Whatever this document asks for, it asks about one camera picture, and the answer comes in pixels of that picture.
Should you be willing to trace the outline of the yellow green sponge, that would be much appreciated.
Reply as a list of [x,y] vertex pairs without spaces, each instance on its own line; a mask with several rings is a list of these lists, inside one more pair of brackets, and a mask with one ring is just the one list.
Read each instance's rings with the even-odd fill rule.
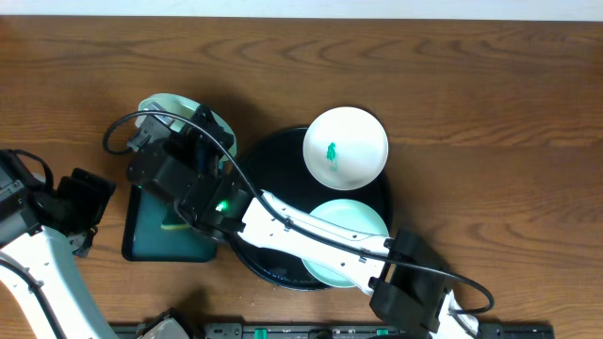
[[164,231],[181,231],[189,228],[188,224],[173,210],[167,211],[160,227]]

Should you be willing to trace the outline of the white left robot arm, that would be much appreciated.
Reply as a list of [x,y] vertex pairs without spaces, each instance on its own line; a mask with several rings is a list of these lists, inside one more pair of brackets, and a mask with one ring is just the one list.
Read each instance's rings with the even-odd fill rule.
[[83,169],[34,175],[1,152],[1,281],[39,338],[113,338],[75,264],[87,256],[114,183]]

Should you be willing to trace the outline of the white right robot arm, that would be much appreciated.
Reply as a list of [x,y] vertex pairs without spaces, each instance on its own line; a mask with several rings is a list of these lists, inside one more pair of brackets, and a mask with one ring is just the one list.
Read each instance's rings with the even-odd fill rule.
[[171,203],[188,227],[216,242],[277,250],[334,270],[370,295],[373,313],[409,338],[477,338],[479,310],[463,310],[447,282],[491,293],[447,271],[417,235],[356,232],[259,190],[230,149],[235,136],[212,111],[189,118],[142,110],[128,180]]

